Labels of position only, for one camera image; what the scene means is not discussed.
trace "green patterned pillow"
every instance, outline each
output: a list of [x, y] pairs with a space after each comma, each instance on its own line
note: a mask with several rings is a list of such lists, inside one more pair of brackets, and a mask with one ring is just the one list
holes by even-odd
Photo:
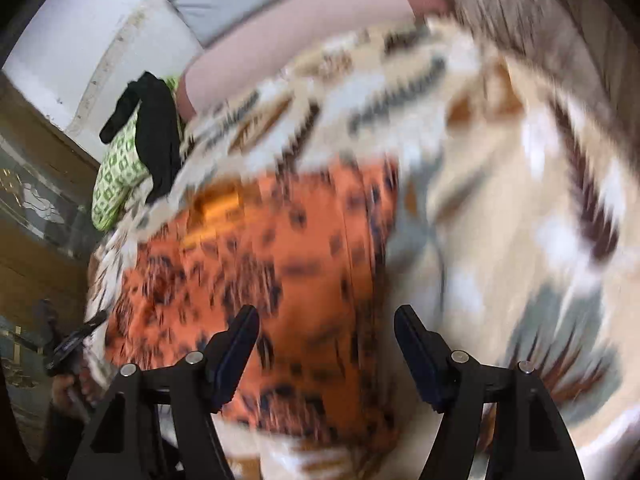
[[[177, 77], [165, 77], [164, 82], [175, 94]], [[113, 137], [95, 179], [91, 220], [98, 231], [106, 231], [118, 219], [120, 208], [130, 190], [149, 176], [136, 151], [136, 107], [129, 121]]]

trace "patterned blanket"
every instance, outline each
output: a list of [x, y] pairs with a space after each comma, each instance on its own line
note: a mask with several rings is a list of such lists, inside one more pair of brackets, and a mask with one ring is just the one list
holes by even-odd
[[[299, 138], [310, 103], [320, 113]], [[254, 457], [238, 476], [418, 477], [438, 417], [418, 403], [393, 340], [392, 313], [403, 303], [480, 362], [532, 360], [587, 478], [612, 478], [626, 460], [640, 433], [638, 183], [584, 107], [525, 62], [444, 20], [354, 31], [196, 118], [182, 154], [170, 195], [147, 208], [143, 182], [98, 248], [87, 316], [113, 307], [137, 243], [205, 184], [292, 159], [299, 171], [336, 156], [399, 159], [378, 341], [379, 387], [402, 427], [398, 446], [383, 457], [216, 420], [229, 456]], [[104, 330], [88, 353], [106, 383]], [[487, 406], [474, 478], [484, 476], [494, 421]], [[170, 418], [163, 427], [170, 433]]]

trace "leaf print blanket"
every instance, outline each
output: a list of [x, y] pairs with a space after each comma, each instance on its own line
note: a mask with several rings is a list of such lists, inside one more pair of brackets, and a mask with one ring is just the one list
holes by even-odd
[[[182, 156], [166, 199], [144, 206], [143, 182], [98, 248], [87, 316], [113, 309], [138, 245], [212, 183], [304, 175], [337, 157], [399, 162], [375, 338], [376, 386], [393, 407], [398, 444], [382, 454], [215, 417], [228, 456], [258, 457], [267, 480], [418, 478], [439, 420], [418, 402], [393, 338], [392, 313], [409, 303], [480, 362], [532, 360], [586, 478], [613, 478], [623, 466], [640, 438], [638, 181], [627, 154], [548, 77], [446, 20], [356, 30], [197, 117]], [[262, 353], [268, 362], [268, 345]], [[88, 354], [106, 382], [104, 328]], [[494, 420], [486, 406], [473, 478], [484, 476]]]

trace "orange cloth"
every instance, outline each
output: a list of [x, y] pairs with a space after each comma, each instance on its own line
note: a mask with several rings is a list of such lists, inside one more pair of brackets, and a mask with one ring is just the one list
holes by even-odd
[[144, 369], [174, 364], [252, 304], [260, 335], [223, 416], [322, 443], [388, 449], [395, 429], [376, 389], [374, 300], [397, 181], [389, 161], [268, 175], [244, 198], [249, 220], [184, 243], [198, 228], [212, 232], [207, 211], [217, 216], [220, 204], [240, 202], [207, 205], [201, 194], [197, 210], [139, 246], [111, 313], [107, 357]]

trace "black sleeve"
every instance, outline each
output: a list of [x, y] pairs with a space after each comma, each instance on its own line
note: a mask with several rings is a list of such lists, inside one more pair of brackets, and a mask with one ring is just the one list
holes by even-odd
[[127, 124], [136, 109], [140, 102], [137, 86], [137, 81], [130, 82], [118, 99], [116, 109], [100, 130], [100, 140], [103, 144], [109, 144], [113, 140], [113, 137]]
[[65, 480], [82, 440], [84, 424], [49, 406], [44, 446], [38, 459], [40, 473], [47, 480]]

